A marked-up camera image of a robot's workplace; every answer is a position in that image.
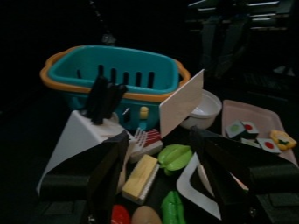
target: knife handle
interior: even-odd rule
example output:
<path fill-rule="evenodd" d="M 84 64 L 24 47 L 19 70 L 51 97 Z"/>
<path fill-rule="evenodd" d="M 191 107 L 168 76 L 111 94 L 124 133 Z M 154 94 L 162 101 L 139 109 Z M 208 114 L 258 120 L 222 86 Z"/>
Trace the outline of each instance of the knife handle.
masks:
<path fill-rule="evenodd" d="M 102 124 L 103 119 L 106 118 L 106 114 L 110 110 L 111 102 L 114 101 L 115 93 L 118 91 L 118 85 L 110 82 L 106 86 L 106 93 L 100 98 L 98 98 L 98 104 L 95 108 L 94 116 L 91 117 L 91 121 L 94 124 Z"/>
<path fill-rule="evenodd" d="M 87 118 L 91 118 L 95 114 L 98 101 L 99 101 L 99 98 L 103 98 L 106 94 L 107 85 L 108 85 L 108 79 L 103 75 L 99 75 L 98 78 L 95 79 L 92 88 L 88 93 L 88 99 L 84 105 L 84 109 L 80 111 L 80 113 Z"/>
<path fill-rule="evenodd" d="M 107 119 L 111 118 L 112 113 L 118 108 L 118 104 L 120 103 L 126 92 L 127 92 L 127 85 L 124 85 L 124 84 L 116 85 L 116 92 L 114 95 L 114 100 L 110 103 L 110 107 L 108 107 L 107 113 L 104 114 L 104 118 L 107 118 Z"/>

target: white bowl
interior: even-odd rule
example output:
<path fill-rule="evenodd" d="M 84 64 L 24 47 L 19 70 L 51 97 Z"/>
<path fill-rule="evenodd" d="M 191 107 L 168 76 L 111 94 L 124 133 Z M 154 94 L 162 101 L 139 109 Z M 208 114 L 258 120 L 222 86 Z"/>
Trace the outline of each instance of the white bowl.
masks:
<path fill-rule="evenodd" d="M 203 89 L 200 105 L 180 123 L 180 126 L 188 129 L 191 126 L 196 125 L 198 128 L 207 129 L 212 125 L 220 110 L 222 102 L 219 97 Z"/>

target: knife block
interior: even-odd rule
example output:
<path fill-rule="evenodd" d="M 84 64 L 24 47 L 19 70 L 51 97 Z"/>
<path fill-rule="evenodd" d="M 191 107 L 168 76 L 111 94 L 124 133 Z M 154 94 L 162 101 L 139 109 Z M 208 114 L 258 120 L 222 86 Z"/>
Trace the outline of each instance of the knife block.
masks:
<path fill-rule="evenodd" d="M 37 193 L 40 193 L 43 177 L 53 167 L 56 167 L 65 159 L 71 158 L 95 145 L 100 144 L 104 140 L 118 135 L 124 130 L 126 129 L 118 123 L 118 119 L 115 116 L 112 116 L 111 119 L 104 119 L 103 124 L 95 125 L 91 120 L 80 114 L 78 110 L 73 110 L 71 112 L 69 120 L 65 124 L 59 142 L 52 152 L 51 160 L 43 172 L 41 180 L 36 187 Z M 127 160 L 130 159 L 130 155 L 136 144 L 135 137 L 128 132 L 127 134 L 128 148 L 126 152 L 123 171 L 120 172 L 119 176 L 116 193 L 120 192 L 122 187 L 126 183 Z"/>

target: green toy vegetable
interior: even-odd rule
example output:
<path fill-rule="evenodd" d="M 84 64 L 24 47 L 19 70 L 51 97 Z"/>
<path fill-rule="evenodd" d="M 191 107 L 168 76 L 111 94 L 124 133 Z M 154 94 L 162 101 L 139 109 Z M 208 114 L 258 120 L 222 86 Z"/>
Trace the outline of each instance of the green toy vegetable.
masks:
<path fill-rule="evenodd" d="M 163 199 L 163 224 L 186 224 L 183 202 L 176 191 L 170 191 Z"/>
<path fill-rule="evenodd" d="M 192 148 L 190 145 L 170 144 L 164 147 L 158 155 L 160 167 L 164 168 L 164 173 L 172 175 L 180 170 L 192 159 Z"/>

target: teal basket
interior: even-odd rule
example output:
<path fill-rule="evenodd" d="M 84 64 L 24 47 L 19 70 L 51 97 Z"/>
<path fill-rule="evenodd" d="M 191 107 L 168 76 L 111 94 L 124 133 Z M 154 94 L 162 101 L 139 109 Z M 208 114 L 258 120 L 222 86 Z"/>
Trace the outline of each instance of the teal basket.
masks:
<path fill-rule="evenodd" d="M 82 109 L 99 73 L 127 86 L 115 111 L 127 130 L 156 126 L 162 101 L 191 78 L 183 64 L 162 54 L 99 45 L 72 47 L 53 54 L 40 76 L 44 85 L 63 93 L 69 108 Z"/>
<path fill-rule="evenodd" d="M 99 74 L 130 93 L 162 95 L 179 86 L 179 70 L 167 56 L 135 49 L 86 45 L 71 51 L 49 69 L 57 82 L 91 88 Z"/>

